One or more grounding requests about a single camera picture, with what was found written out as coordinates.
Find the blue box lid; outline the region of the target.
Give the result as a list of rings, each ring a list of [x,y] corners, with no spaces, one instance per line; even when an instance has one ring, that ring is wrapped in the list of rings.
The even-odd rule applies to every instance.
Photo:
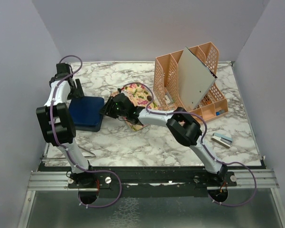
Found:
[[[69,105],[69,112],[73,122],[97,122],[103,119],[103,115],[99,111],[104,104],[105,100],[102,97],[84,96],[74,98]]]

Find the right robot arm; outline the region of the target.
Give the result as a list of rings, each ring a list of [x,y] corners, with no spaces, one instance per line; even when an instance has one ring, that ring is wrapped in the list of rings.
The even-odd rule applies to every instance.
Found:
[[[167,127],[175,140],[189,147],[202,161],[212,185],[219,186],[226,180],[228,168],[203,142],[200,124],[191,113],[178,107],[175,111],[151,111],[143,106],[135,106],[124,94],[109,97],[100,114],[117,119],[122,117],[133,125],[156,125]]]

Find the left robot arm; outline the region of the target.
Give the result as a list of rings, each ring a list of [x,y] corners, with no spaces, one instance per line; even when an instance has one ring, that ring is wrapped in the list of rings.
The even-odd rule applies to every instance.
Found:
[[[91,166],[76,143],[76,129],[67,106],[67,100],[76,91],[71,73],[57,73],[51,78],[50,95],[42,107],[36,109],[36,115],[47,143],[57,147],[71,166],[69,178],[74,184],[91,187],[95,175]]]

